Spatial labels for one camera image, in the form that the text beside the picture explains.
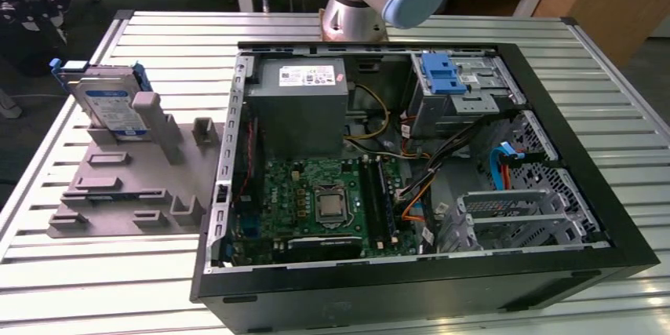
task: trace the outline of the yellow wire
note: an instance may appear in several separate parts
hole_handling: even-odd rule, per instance
[[[356,84],[356,86],[359,86],[365,92],[367,94],[369,94],[376,102],[379,103],[379,105],[381,106],[381,108],[384,109],[384,124],[381,125],[381,128],[375,131],[373,133],[368,133],[368,134],[364,134],[364,135],[344,135],[344,139],[347,140],[359,140],[359,139],[369,139],[371,137],[375,137],[376,135],[379,135],[380,133],[383,133],[385,131],[385,127],[388,126],[388,109],[385,108],[385,104],[384,104],[384,101],[381,101],[381,99],[379,98],[379,96],[371,91],[369,88],[367,88],[363,84]]]
[[[435,176],[432,176],[432,179],[428,181],[428,183],[426,184],[426,186],[423,186],[423,188],[419,191],[419,194],[411,200],[409,205],[407,206],[405,210],[401,213],[400,219],[403,219],[403,220],[419,220],[419,221],[422,220],[418,217],[407,216],[407,213],[409,212],[409,209],[411,209],[412,205],[416,203],[416,201],[419,200],[420,196],[424,194],[426,190],[428,190],[430,184],[432,184],[434,180],[435,180]]]

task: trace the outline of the blue cable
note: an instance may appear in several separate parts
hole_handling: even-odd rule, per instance
[[[518,158],[524,158],[526,154],[516,152],[514,147],[508,142],[503,141],[499,147],[491,150],[491,155],[488,156],[488,167],[491,169],[492,185],[496,190],[504,190],[503,177],[500,176],[500,170],[498,169],[498,158],[500,155],[516,155]]]

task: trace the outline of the orange wire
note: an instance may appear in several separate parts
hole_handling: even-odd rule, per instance
[[[418,220],[418,221],[424,221],[424,218],[423,217],[414,217],[414,216],[407,216],[407,213],[409,212],[409,209],[412,207],[412,205],[416,203],[416,201],[419,200],[419,198],[423,196],[423,194],[426,193],[426,190],[428,190],[428,187],[430,187],[430,184],[432,184],[432,181],[435,180],[435,176],[432,177],[432,179],[428,181],[428,183],[422,187],[420,191],[419,191],[419,194],[415,196],[414,199],[411,199],[411,202],[409,202],[409,205],[407,206],[405,210],[401,212],[401,216],[400,216],[400,219],[401,220]]]

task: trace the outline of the blue hard drive label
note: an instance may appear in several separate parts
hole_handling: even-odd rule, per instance
[[[131,108],[132,99],[124,90],[87,90],[87,102],[109,131],[125,140],[144,135],[147,126]]]

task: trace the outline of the floor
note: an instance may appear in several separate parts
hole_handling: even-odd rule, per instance
[[[271,0],[273,11],[288,12],[283,0]],[[324,0],[307,0],[308,12],[317,11]],[[65,18],[68,53],[70,59],[87,60],[95,51],[103,33],[117,9],[236,11],[236,0],[74,0]],[[623,74],[642,93],[666,122],[670,121],[670,39],[650,39],[623,69]],[[65,101],[62,90],[49,76],[25,78],[0,59],[1,87],[21,106],[18,119],[0,117],[0,208],[12,193],[12,182],[21,178],[22,170],[50,127]],[[24,96],[45,94],[48,96]]]

